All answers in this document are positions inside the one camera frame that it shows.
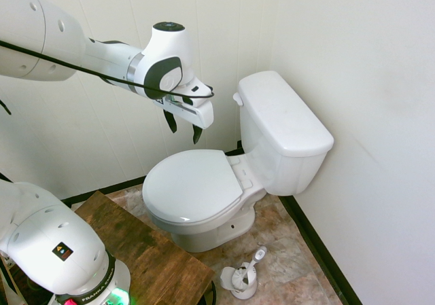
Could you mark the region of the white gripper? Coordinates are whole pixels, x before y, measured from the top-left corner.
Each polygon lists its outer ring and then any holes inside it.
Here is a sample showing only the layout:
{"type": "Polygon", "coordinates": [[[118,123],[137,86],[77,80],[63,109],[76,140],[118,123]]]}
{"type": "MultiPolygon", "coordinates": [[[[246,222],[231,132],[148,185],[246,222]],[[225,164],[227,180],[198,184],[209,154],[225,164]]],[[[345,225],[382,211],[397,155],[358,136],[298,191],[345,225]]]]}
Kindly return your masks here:
{"type": "Polygon", "coordinates": [[[156,100],[156,105],[164,109],[164,118],[172,133],[177,132],[177,123],[174,115],[192,123],[193,144],[197,144],[203,129],[213,123],[213,106],[209,98],[197,98],[197,96],[211,96],[212,89],[202,83],[197,77],[187,84],[180,85],[172,90],[182,96],[166,95],[156,100]]]}

